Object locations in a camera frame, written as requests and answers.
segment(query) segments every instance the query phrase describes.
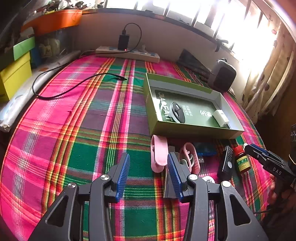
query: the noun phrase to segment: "yellow label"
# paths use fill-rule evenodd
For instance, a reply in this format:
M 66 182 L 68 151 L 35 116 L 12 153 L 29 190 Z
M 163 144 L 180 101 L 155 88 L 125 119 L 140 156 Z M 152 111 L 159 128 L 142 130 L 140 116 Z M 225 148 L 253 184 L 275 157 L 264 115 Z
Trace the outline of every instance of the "yellow label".
M 250 167 L 247 157 L 243 156 L 240 159 L 237 159 L 237 166 L 239 167 L 240 172 Z

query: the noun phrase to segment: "orange plastic bin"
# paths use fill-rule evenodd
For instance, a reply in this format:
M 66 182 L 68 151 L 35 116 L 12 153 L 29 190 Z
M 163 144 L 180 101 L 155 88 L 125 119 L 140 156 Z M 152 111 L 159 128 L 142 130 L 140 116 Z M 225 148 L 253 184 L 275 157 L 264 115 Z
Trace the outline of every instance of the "orange plastic bin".
M 41 36 L 61 28 L 79 25 L 82 16 L 82 11 L 77 9 L 67 9 L 44 14 L 33 19 L 22 26 L 21 31 L 32 27 L 35 36 Z

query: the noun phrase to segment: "power strip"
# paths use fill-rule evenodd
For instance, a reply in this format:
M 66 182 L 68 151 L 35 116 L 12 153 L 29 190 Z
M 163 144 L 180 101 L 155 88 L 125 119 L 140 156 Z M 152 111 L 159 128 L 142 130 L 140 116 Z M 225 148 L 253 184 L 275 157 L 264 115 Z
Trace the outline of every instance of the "power strip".
M 133 50 L 131 52 L 125 53 L 124 50 L 118 50 L 116 47 L 100 46 L 96 49 L 96 53 L 100 53 L 100 56 L 130 58 L 130 59 L 143 60 L 143 61 L 152 62 L 152 63 L 159 63 L 159 60 L 160 60 L 159 55 L 157 53 L 144 53 L 138 50 Z

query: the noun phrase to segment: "pink plastic clamp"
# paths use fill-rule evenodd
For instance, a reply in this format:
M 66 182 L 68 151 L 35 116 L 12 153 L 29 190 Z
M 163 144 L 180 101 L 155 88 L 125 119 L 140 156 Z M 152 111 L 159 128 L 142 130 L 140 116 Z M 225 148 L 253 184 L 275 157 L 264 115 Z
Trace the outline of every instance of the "pink plastic clamp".
M 151 169 L 156 173 L 163 171 L 168 163 L 168 142 L 165 137 L 153 135 L 151 138 Z
M 189 155 L 192 154 L 194 158 L 194 164 L 191 165 L 190 157 Z M 188 163 L 188 169 L 192 174 L 199 174 L 200 172 L 200 163 L 198 162 L 198 157 L 196 154 L 196 150 L 194 148 L 194 145 L 190 142 L 185 143 L 185 145 L 180 150 L 180 156 L 181 158 L 185 159 Z

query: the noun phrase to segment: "brown medicine bottle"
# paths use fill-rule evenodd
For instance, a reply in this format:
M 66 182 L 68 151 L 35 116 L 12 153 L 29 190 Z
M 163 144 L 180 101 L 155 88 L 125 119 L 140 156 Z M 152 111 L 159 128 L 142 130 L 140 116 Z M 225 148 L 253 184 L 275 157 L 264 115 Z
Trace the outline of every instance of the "brown medicine bottle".
M 235 162 L 237 163 L 238 171 L 240 174 L 247 172 L 251 169 L 250 163 L 248 161 L 247 155 L 244 152 L 242 146 L 235 147 L 233 149 L 235 154 Z

